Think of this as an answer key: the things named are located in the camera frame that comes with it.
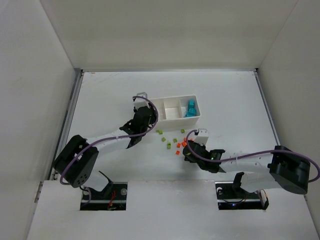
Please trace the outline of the large blue lego brick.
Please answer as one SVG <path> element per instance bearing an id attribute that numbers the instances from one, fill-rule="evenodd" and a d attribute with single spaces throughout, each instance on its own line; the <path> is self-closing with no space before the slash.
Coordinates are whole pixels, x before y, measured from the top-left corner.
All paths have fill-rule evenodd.
<path id="1" fill-rule="evenodd" d="M 188 107 L 188 110 L 186 111 L 185 117 L 195 117 L 197 114 L 197 111 L 194 107 Z"/>

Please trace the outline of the blue lego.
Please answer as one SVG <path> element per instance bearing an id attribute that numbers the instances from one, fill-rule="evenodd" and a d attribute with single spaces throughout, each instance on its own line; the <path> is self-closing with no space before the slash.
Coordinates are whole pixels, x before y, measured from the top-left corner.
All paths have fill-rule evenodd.
<path id="1" fill-rule="evenodd" d="M 195 101 L 194 100 L 189 100 L 189 102 L 188 102 L 188 108 L 195 108 Z"/>

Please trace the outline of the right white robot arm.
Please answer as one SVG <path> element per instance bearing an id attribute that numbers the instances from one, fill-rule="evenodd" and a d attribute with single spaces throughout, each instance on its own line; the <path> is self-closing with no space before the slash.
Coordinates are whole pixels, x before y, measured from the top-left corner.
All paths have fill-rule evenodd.
<path id="1" fill-rule="evenodd" d="M 223 149 L 206 150 L 204 145 L 189 141 L 182 154 L 187 162 L 201 170 L 236 175 L 233 189 L 253 193 L 266 189 L 282 188 L 290 193 L 305 195 L 308 192 L 311 163 L 306 156 L 277 145 L 273 150 L 234 154 L 222 160 Z"/>

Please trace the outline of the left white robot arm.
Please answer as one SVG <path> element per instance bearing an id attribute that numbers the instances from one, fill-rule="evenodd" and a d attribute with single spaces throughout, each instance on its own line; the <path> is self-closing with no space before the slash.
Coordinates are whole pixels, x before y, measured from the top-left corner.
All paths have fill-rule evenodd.
<path id="1" fill-rule="evenodd" d="M 148 104 L 135 109 L 133 119 L 112 133 L 93 139 L 74 135 L 53 163 L 54 170 L 60 175 L 60 184 L 73 188 L 85 185 L 101 192 L 104 187 L 88 184 L 99 154 L 134 147 L 156 126 L 158 119 L 157 108 Z"/>

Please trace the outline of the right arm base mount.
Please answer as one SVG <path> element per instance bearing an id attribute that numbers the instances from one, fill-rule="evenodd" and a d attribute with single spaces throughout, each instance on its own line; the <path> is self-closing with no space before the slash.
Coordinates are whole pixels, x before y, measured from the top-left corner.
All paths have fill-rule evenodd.
<path id="1" fill-rule="evenodd" d="M 219 210 L 263 210 L 269 207 L 269 198 L 265 190 L 249 193 L 241 188 L 241 177 L 237 173 L 233 181 L 216 181 L 215 190 Z"/>

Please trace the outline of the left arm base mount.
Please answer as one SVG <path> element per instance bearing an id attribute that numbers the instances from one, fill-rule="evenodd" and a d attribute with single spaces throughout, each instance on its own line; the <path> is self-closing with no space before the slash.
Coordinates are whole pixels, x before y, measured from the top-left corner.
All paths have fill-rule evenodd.
<path id="1" fill-rule="evenodd" d="M 89 193 L 83 192 L 80 202 L 81 211 L 125 211 L 127 208 L 127 182 L 114 182 L 112 187 L 106 191 L 106 195 L 92 188 Z"/>

